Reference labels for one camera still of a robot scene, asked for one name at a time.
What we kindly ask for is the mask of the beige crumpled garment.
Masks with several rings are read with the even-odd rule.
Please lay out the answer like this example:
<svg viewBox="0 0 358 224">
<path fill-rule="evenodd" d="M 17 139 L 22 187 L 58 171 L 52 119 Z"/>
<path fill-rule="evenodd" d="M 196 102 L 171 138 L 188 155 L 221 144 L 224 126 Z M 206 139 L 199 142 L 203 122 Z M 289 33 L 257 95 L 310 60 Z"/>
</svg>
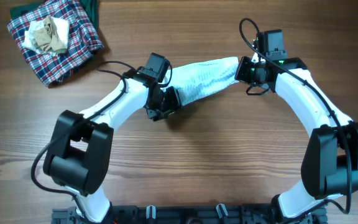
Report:
<svg viewBox="0 0 358 224">
<path fill-rule="evenodd" d="M 63 54 L 68 48 L 69 22 L 47 16 L 41 23 L 41 27 L 34 30 L 34 40 L 43 52 Z"/>
</svg>

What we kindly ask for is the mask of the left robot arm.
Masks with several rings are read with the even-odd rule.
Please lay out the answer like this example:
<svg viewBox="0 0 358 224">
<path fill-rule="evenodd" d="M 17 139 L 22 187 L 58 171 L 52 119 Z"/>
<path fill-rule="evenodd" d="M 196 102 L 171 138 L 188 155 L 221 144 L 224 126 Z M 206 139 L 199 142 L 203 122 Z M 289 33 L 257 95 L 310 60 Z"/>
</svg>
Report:
<svg viewBox="0 0 358 224">
<path fill-rule="evenodd" d="M 176 89 L 164 82 L 172 72 L 165 57 L 152 53 L 145 66 L 130 67 L 120 75 L 119 85 L 99 103 L 58 117 L 51 141 L 41 152 L 43 170 L 61 186 L 56 192 L 70 195 L 75 206 L 55 209 L 52 223 L 113 223 L 112 205 L 102 186 L 113 134 L 141 108 L 158 121 L 181 107 Z"/>
</svg>

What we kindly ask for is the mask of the white crumpled garment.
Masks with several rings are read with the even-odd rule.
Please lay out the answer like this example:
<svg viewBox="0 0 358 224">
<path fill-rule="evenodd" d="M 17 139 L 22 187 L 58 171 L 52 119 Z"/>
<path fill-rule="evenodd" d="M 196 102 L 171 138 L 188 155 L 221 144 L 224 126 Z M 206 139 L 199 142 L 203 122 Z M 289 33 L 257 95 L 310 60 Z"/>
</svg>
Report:
<svg viewBox="0 0 358 224">
<path fill-rule="evenodd" d="M 24 32 L 22 46 L 37 54 L 59 56 L 68 50 L 69 28 L 67 20 L 51 16 L 41 21 L 32 21 L 29 29 Z"/>
</svg>

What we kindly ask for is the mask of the light blue striped baby pants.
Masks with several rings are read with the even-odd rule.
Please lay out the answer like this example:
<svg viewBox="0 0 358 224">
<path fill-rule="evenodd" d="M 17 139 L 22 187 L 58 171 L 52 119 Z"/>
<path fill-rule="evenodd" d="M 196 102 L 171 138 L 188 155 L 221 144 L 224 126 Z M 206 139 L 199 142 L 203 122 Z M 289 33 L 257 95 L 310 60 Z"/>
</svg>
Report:
<svg viewBox="0 0 358 224">
<path fill-rule="evenodd" d="M 169 86 L 163 90 L 173 86 L 185 106 L 237 83 L 234 75 L 238 65 L 237 57 L 226 57 L 177 67 Z"/>
</svg>

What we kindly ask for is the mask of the red blue plaid garment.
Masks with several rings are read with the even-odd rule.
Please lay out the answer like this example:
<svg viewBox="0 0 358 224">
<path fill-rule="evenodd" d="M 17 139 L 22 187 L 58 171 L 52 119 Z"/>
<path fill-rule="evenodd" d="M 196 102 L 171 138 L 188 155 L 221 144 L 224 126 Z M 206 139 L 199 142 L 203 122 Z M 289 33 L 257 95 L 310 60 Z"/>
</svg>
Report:
<svg viewBox="0 0 358 224">
<path fill-rule="evenodd" d="M 47 16 L 68 21 L 68 49 L 56 56 L 41 53 L 25 46 L 25 33 L 31 22 Z M 46 86 L 64 82 L 85 64 L 104 45 L 79 1 L 45 1 L 30 12 L 11 19 L 7 25 L 24 60 L 37 78 Z"/>
</svg>

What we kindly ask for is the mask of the dark green garment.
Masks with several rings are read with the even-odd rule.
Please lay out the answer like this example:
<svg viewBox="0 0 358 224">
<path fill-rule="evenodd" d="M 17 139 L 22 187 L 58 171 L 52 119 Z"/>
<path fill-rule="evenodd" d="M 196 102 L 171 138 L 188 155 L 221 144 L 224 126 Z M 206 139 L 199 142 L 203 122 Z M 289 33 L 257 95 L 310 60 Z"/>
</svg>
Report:
<svg viewBox="0 0 358 224">
<path fill-rule="evenodd" d="M 24 14 L 37 9 L 45 1 L 35 2 L 31 4 L 21 5 L 10 8 L 10 15 L 12 19 L 16 19 Z M 99 28 L 99 3 L 97 0 L 80 0 L 82 8 L 85 10 L 87 16 L 89 17 L 92 25 L 96 30 Z"/>
</svg>

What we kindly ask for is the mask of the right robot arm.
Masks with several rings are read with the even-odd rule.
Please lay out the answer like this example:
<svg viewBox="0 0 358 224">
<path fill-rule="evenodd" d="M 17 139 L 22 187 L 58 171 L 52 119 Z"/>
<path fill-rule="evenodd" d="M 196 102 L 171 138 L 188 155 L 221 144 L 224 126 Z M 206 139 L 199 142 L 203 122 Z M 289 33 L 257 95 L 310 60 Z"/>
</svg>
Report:
<svg viewBox="0 0 358 224">
<path fill-rule="evenodd" d="M 346 206 L 339 210 L 348 214 L 352 194 L 358 191 L 358 122 L 328 99 L 300 58 L 288 57 L 280 29 L 257 31 L 246 44 L 254 56 L 241 58 L 235 79 L 285 100 L 310 138 L 301 179 L 274 196 L 267 210 L 269 220 L 318 219 L 325 205 L 336 205 L 339 197 L 346 197 Z"/>
</svg>

